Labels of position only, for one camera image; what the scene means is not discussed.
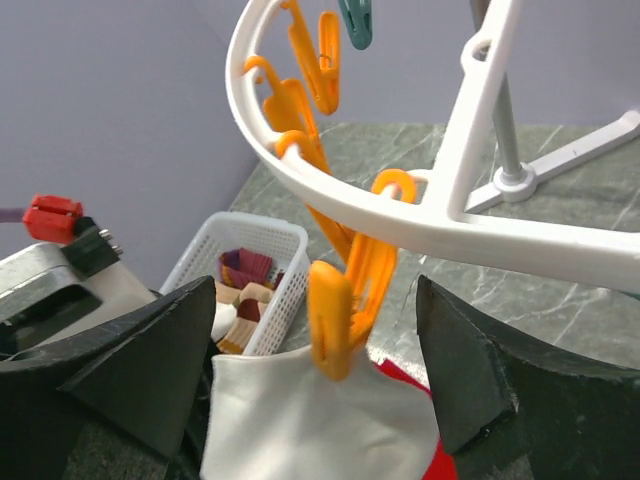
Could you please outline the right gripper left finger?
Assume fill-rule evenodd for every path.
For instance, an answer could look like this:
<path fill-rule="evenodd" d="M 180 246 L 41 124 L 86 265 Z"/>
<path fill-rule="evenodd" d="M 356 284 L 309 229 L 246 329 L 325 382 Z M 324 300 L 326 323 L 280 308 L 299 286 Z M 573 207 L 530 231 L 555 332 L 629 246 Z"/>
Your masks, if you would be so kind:
<path fill-rule="evenodd" d="M 5 479 L 195 479 L 211 277 L 1 364 Z"/>

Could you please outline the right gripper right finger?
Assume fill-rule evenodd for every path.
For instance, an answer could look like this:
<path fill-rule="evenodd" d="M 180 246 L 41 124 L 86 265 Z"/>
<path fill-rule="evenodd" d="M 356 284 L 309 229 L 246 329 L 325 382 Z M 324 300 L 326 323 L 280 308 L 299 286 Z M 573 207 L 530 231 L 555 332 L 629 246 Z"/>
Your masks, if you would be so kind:
<path fill-rule="evenodd" d="M 426 276 L 417 334 L 461 479 L 636 479 L 639 372 L 511 327 Z"/>

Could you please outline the beige striped sock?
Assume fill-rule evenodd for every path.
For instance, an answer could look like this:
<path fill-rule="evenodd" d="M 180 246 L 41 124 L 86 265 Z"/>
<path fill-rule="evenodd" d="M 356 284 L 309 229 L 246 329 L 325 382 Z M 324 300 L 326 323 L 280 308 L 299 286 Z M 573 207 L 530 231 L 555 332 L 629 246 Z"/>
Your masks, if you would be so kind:
<path fill-rule="evenodd" d="M 225 354 L 242 354 L 265 314 L 274 290 L 255 282 L 242 289 L 215 282 L 216 313 L 211 339 Z"/>

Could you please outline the white round clip hanger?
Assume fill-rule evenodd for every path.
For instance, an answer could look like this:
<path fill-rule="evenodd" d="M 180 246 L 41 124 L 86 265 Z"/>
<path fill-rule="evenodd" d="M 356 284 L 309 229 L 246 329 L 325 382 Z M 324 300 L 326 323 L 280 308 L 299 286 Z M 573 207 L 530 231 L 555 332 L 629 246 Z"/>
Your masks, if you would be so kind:
<path fill-rule="evenodd" d="M 224 82 L 233 120 L 262 167 L 304 204 L 356 232 L 426 257 L 634 293 L 639 229 L 588 213 L 507 212 L 540 199 L 554 179 L 584 165 L 604 171 L 623 146 L 541 183 L 527 200 L 469 213 L 471 192 L 499 164 L 494 108 L 523 5 L 492 1 L 482 21 L 415 17 L 433 1 L 381 1 L 382 39 L 355 51 L 333 1 L 245 1 L 227 31 Z M 408 15 L 411 20 L 402 21 Z M 461 20 L 467 22 L 461 29 Z M 443 124 L 339 123 L 363 67 L 374 83 L 367 110 L 425 107 L 422 79 L 443 51 L 458 70 L 445 81 Z"/>

